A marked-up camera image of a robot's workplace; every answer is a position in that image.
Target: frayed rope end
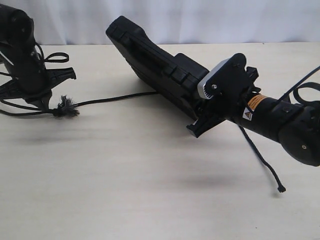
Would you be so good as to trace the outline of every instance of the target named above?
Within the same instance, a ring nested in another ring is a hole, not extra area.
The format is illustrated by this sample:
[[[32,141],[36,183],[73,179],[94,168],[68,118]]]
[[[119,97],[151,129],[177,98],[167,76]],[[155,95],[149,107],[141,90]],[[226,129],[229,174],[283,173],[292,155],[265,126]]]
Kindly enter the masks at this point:
[[[58,104],[58,107],[52,109],[52,114],[56,118],[74,118],[78,116],[80,112],[73,100],[65,95],[61,96],[61,103]]]

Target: laser warning sticker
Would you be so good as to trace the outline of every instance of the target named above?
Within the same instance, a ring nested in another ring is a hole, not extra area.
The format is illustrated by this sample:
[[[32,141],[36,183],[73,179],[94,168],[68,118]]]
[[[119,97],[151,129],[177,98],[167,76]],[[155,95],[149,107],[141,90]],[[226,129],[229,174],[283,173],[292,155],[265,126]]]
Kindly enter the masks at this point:
[[[252,109],[252,111],[254,112],[255,109],[257,108],[257,106],[264,100],[266,99],[267,96],[264,95],[256,95],[253,98],[251,98],[251,100],[248,102],[248,106],[249,108]],[[246,107],[243,111],[242,117],[246,120],[251,121],[252,120],[252,113],[249,111],[249,109]]]

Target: white curtain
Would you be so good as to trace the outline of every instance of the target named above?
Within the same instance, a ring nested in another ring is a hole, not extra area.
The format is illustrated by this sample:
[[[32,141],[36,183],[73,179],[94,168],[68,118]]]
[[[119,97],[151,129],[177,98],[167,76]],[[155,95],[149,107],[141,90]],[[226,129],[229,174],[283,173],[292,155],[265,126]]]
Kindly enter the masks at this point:
[[[111,44],[124,15],[156,44],[320,42],[320,0],[0,0],[27,12],[44,45]]]

